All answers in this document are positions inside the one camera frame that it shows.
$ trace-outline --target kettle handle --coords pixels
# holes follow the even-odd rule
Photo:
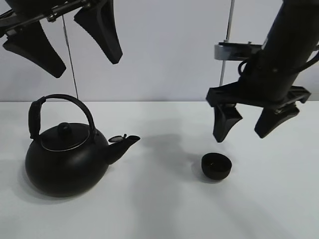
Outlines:
[[[86,118],[89,122],[90,127],[90,138],[94,138],[96,134],[96,128],[94,125],[93,117],[89,109],[86,107],[86,105],[81,102],[79,99],[70,96],[70,95],[63,95],[63,94],[55,94],[55,95],[49,95],[40,98],[37,101],[32,102],[30,109],[29,109],[29,132],[30,132],[30,138],[36,139],[39,136],[40,129],[41,129],[41,108],[44,102],[46,102],[47,99],[63,99],[70,101],[74,104],[76,104],[85,114]]]

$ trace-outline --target kettle body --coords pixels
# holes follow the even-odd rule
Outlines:
[[[71,99],[84,106],[71,96],[54,96]],[[42,103],[32,104],[29,129],[33,142],[26,154],[25,169],[32,184],[49,196],[71,197],[88,191],[101,180],[109,165],[121,158],[140,139],[138,136],[117,136],[117,142],[109,145],[103,134],[95,129],[86,107],[83,109],[91,117],[89,125],[61,123],[38,134],[40,127],[34,121],[39,122],[39,106]]]

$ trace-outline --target metal rod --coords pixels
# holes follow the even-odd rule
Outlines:
[[[226,33],[226,39],[224,40],[224,42],[228,42],[229,38],[230,38],[231,24],[233,22],[234,7],[235,7],[235,0],[231,0],[229,16],[228,16],[227,33]],[[225,69],[226,69],[226,61],[224,60],[222,65],[221,65],[219,86],[222,86],[224,84]]]
[[[76,85],[76,80],[75,80],[73,62],[72,62],[72,57],[71,57],[71,50],[70,50],[70,45],[69,45],[69,38],[68,38],[68,33],[67,33],[67,31],[66,31],[64,15],[62,15],[62,21],[63,21],[63,30],[64,30],[65,42],[66,42],[66,46],[67,46],[68,52],[69,52],[69,59],[70,59],[70,65],[71,65],[71,70],[72,70],[72,76],[73,76],[73,83],[74,83],[76,98],[79,99],[78,87],[77,87],[77,85]]]

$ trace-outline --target white wall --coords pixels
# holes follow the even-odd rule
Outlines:
[[[237,0],[231,41],[263,43],[279,0]],[[221,62],[214,44],[225,37],[229,0],[115,0],[124,52],[112,65],[95,41],[66,15],[80,98],[84,101],[197,101],[218,85]],[[1,12],[8,9],[0,3]],[[0,49],[0,101],[32,101],[50,93],[74,95],[61,19],[42,21],[50,42],[67,65],[60,79]],[[237,81],[238,63],[228,63],[225,82]],[[318,93],[319,65],[296,84]]]

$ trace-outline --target small black bowl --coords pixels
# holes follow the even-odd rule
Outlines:
[[[209,153],[201,160],[201,169],[210,179],[223,180],[231,170],[232,163],[225,155],[219,153]]]

